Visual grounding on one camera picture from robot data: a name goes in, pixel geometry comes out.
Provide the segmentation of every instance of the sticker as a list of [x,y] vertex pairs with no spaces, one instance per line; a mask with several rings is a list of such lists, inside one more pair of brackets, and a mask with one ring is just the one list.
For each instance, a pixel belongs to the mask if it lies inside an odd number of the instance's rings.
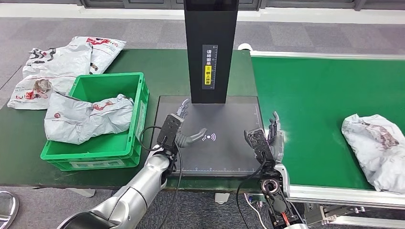
[[145,125],[145,123],[144,123],[144,125],[142,125],[142,122],[145,121],[145,112],[146,112],[145,107],[146,107],[145,104],[143,102],[141,102],[140,103],[140,108],[139,108],[139,118],[138,118],[138,124],[137,124],[137,131],[135,132],[135,136],[138,138],[139,141],[141,141],[139,135],[143,130],[143,126]]
[[206,65],[205,66],[205,85],[211,85],[211,69],[212,66]]
[[218,45],[204,44],[202,46],[202,52],[202,88],[205,90],[214,90]]
[[73,168],[89,168],[89,167],[112,167],[112,166],[124,166],[125,163],[120,160],[109,160],[109,161],[81,161],[81,162],[75,162],[71,161],[69,162]]

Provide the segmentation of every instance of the floor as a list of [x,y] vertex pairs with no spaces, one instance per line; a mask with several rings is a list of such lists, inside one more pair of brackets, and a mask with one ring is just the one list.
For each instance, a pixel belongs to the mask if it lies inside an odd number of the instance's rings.
[[[74,36],[98,36],[127,41],[126,48],[186,49],[183,21],[129,19],[0,18],[0,106],[7,103],[21,80],[22,66],[32,48],[65,46]],[[285,52],[326,52],[405,54],[405,25],[238,22],[234,47],[247,42],[254,50]],[[110,190],[97,190],[85,198],[65,189],[0,187],[16,194],[21,201],[11,229],[56,228],[66,217],[94,207],[111,196]],[[138,229],[156,228],[170,214],[166,229],[245,228],[235,204],[218,205],[214,193],[181,192],[175,209],[169,209],[171,192],[161,192]],[[244,202],[242,211],[250,228],[260,228],[254,212]],[[369,216],[404,219],[402,211],[375,210]],[[329,225],[322,228],[356,229]]]

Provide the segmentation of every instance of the green bin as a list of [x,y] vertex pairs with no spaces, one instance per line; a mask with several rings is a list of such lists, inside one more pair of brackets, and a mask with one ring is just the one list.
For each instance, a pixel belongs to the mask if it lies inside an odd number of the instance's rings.
[[134,100],[129,130],[92,137],[80,144],[46,141],[41,159],[62,171],[135,167],[141,152],[139,134],[145,125],[149,90],[143,73],[81,75],[70,90],[71,97],[98,102],[123,94]]

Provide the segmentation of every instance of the yellow label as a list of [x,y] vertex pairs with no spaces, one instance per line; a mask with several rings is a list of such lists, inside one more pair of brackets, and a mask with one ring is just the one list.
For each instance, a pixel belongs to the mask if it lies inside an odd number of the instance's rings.
[[212,69],[211,65],[206,65],[205,66],[205,73],[204,73],[204,75],[205,75],[205,80],[204,80],[205,85],[210,85],[211,84],[211,69]]

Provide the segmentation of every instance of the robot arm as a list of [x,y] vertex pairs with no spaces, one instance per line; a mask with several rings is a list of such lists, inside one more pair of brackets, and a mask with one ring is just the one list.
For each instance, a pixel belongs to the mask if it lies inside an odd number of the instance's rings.
[[287,201],[289,177],[281,163],[284,152],[284,135],[276,112],[270,120],[267,139],[263,129],[245,131],[245,140],[253,148],[260,169],[260,189],[270,206],[269,216],[274,229],[307,229],[295,206]]
[[114,196],[88,212],[65,220],[59,229],[134,229],[156,195],[166,186],[170,165],[165,149],[154,151],[145,166]]
[[167,177],[176,170],[177,146],[186,147],[200,140],[207,130],[204,128],[192,136],[181,134],[184,109],[167,115],[157,139],[158,145],[127,185],[95,208],[69,217],[58,229],[134,229],[156,195],[165,188]]

